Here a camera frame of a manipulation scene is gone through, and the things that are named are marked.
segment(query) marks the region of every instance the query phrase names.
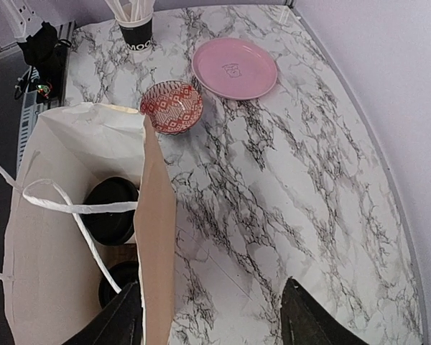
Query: brown paper bag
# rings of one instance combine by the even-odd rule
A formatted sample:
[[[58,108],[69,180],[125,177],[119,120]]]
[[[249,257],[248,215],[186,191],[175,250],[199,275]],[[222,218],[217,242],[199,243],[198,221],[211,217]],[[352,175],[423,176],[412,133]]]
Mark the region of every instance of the brown paper bag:
[[[61,344],[101,310],[101,271],[73,217],[29,203],[22,188],[51,179],[74,204],[81,204],[97,183],[111,176],[140,184],[134,228],[144,343],[167,343],[174,315],[176,210],[159,143],[148,118],[138,111],[82,103],[40,115],[17,176],[0,275],[17,345]],[[38,185],[33,193],[64,204],[48,185]],[[106,259],[108,248],[97,249]]]

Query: red and white bowl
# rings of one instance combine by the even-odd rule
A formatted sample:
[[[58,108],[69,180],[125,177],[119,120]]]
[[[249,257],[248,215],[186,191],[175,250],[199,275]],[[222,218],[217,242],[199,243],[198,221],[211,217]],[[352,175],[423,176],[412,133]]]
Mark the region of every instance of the red and white bowl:
[[[153,85],[141,100],[141,112],[163,134],[187,131],[203,113],[201,95],[190,84],[172,80]]]

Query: black round container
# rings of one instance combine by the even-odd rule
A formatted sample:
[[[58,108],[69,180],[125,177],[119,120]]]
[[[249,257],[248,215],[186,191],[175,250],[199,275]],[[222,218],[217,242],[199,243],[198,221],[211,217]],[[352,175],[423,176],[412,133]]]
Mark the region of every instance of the black round container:
[[[139,281],[139,263],[137,261],[125,261],[108,270],[116,284],[123,289],[130,282]],[[115,290],[110,286],[107,279],[102,277],[99,285],[99,303],[102,309],[106,307],[116,296]]]
[[[124,178],[108,178],[99,183],[88,195],[85,205],[102,205],[137,201],[136,186]],[[125,243],[134,234],[134,210],[123,213],[82,214],[81,218],[91,236],[106,246]]]

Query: white rope handle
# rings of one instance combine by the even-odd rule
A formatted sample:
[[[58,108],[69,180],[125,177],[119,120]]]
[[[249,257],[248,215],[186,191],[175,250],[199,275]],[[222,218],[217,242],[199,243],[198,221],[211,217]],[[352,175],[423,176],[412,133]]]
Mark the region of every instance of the white rope handle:
[[[125,203],[108,203],[105,205],[73,205],[69,195],[54,181],[49,179],[41,179],[30,183],[26,188],[22,188],[1,166],[0,166],[0,175],[5,179],[5,181],[13,187],[18,192],[22,193],[22,196],[29,201],[30,203],[40,206],[43,208],[47,208],[54,211],[60,211],[65,213],[71,213],[75,222],[78,225],[78,228],[81,231],[81,234],[85,238],[86,243],[88,244],[89,249],[91,250],[91,254],[96,261],[96,264],[101,269],[104,277],[107,279],[108,283],[115,290],[116,293],[120,293],[121,288],[116,284],[115,280],[113,280],[110,272],[107,270],[107,267],[102,262],[101,256],[99,255],[96,246],[94,244],[89,231],[85,227],[85,224],[81,220],[81,217],[78,213],[118,213],[118,212],[126,212],[135,210],[137,207],[137,202],[125,202]],[[51,185],[64,199],[67,203],[66,205],[61,203],[56,203],[54,201],[37,198],[31,195],[31,192],[37,187],[37,185]],[[0,273],[0,280],[10,280],[13,277],[5,277],[2,273]]]

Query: marble countertop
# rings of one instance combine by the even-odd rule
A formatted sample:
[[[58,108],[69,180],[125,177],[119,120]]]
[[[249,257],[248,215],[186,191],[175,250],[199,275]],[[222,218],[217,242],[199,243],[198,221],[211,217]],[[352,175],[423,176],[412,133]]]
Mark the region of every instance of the marble countertop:
[[[178,202],[170,344],[282,344],[290,276],[364,341],[421,344],[412,261],[381,160],[297,17],[285,6],[214,6],[157,12],[153,25],[142,62],[114,21],[78,29],[65,103],[138,108],[165,80],[201,90],[199,123],[159,137]],[[201,88],[190,60],[216,37],[269,51],[272,92],[228,101]]]

